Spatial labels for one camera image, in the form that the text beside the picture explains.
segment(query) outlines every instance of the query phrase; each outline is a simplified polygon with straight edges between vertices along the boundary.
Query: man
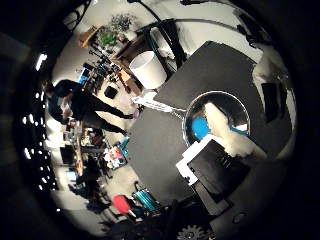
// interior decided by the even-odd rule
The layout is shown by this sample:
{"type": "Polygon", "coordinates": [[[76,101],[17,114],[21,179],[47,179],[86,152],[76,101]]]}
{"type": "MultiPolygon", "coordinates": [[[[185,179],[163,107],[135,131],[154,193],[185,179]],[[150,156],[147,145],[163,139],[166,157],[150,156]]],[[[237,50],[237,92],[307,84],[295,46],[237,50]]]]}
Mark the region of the man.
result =
{"type": "Polygon", "coordinates": [[[61,124],[67,124],[69,117],[73,117],[93,128],[127,134],[125,130],[101,118],[96,111],[109,112],[124,119],[132,119],[133,114],[126,115],[119,109],[102,102],[88,91],[82,91],[81,84],[67,79],[61,80],[56,86],[53,86],[51,82],[45,82],[44,91],[48,97],[49,114],[61,124]]]}

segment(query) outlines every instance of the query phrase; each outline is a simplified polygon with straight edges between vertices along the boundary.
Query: speaker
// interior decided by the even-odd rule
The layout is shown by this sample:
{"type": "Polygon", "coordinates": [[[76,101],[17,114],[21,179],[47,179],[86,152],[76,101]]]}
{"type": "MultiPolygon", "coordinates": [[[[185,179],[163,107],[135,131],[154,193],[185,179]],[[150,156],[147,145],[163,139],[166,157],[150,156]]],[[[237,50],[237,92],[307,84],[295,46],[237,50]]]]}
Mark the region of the speaker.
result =
{"type": "Polygon", "coordinates": [[[104,91],[104,95],[107,97],[107,98],[111,98],[111,99],[114,99],[115,96],[117,95],[118,93],[118,90],[113,88],[113,87],[110,87],[108,86],[106,88],[106,90],[104,91]]]}
{"type": "Polygon", "coordinates": [[[71,146],[66,145],[65,147],[61,147],[60,153],[61,153],[61,157],[62,157],[62,162],[64,164],[72,164],[73,163],[73,149],[71,146]]]}

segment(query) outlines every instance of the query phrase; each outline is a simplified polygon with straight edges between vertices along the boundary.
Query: hand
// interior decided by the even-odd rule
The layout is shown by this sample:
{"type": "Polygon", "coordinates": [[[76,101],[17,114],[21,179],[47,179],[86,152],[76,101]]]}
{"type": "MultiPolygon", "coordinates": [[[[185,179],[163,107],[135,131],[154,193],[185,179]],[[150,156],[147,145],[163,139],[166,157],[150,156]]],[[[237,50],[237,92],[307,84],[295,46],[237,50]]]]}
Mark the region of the hand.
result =
{"type": "Polygon", "coordinates": [[[63,119],[67,119],[68,117],[70,117],[72,114],[72,111],[70,109],[66,109],[62,112],[62,118],[63,119]]]}
{"type": "Polygon", "coordinates": [[[73,93],[69,93],[67,96],[65,96],[62,100],[62,104],[66,104],[66,103],[69,103],[71,101],[73,97],[73,93]]]}

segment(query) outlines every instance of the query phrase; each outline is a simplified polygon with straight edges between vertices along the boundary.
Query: black shirt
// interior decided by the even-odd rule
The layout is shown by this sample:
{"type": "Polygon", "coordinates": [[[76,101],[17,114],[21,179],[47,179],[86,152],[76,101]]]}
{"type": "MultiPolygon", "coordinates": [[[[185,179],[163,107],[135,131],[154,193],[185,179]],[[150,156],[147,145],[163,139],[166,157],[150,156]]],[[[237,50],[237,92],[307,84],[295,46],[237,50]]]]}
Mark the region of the black shirt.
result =
{"type": "Polygon", "coordinates": [[[86,109],[86,92],[81,91],[82,85],[71,80],[62,80],[54,87],[53,96],[48,99],[48,112],[49,114],[61,124],[67,124],[68,119],[62,118],[62,110],[60,108],[59,101],[61,99],[73,93],[71,110],[76,120],[81,120],[83,113],[86,109]]]}

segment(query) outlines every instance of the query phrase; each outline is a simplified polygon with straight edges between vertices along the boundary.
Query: red object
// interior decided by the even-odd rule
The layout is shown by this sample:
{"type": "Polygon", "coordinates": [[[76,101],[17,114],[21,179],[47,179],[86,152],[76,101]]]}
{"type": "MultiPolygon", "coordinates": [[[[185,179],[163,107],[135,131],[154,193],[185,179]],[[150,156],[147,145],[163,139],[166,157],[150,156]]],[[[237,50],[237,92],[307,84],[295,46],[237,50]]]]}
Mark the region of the red object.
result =
{"type": "Polygon", "coordinates": [[[132,209],[124,195],[118,195],[112,198],[113,206],[119,211],[120,214],[127,215],[132,209]]]}

